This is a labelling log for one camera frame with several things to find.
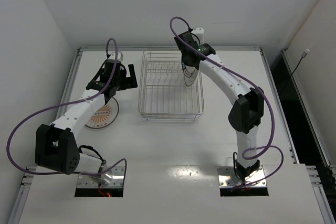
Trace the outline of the dark green rimmed plate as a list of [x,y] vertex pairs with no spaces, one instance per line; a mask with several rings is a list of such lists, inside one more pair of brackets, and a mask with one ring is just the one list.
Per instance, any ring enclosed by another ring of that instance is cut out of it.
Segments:
[[188,66],[185,62],[181,61],[182,71],[187,78],[191,78],[196,74],[197,69],[193,66]]

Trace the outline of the orange sunburst plate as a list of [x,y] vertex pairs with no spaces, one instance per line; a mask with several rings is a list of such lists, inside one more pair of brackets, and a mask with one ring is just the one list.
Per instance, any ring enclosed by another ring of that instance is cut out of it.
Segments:
[[95,112],[87,121],[86,127],[90,129],[102,129],[112,124],[119,114],[119,104],[115,98]]

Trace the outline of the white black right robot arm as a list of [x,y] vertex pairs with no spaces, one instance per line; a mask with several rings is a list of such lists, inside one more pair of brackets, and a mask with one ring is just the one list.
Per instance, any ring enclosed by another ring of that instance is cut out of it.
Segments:
[[208,44],[198,45],[190,31],[174,37],[174,40],[182,53],[184,74],[189,78],[193,71],[205,74],[224,92],[233,106],[228,120],[237,135],[235,176],[244,183],[260,167],[259,159],[251,157],[256,155],[258,126],[264,115],[261,91],[225,71],[225,65],[216,51]]

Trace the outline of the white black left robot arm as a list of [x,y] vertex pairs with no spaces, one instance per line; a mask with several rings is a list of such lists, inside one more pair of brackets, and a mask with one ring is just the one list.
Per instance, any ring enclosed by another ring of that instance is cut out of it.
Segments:
[[35,163],[62,174],[89,176],[97,184],[108,184],[106,161],[91,146],[94,155],[83,153],[76,138],[94,114],[106,105],[117,91],[137,88],[134,65],[125,67],[120,60],[107,59],[87,84],[80,103],[61,117],[42,124],[36,131]]

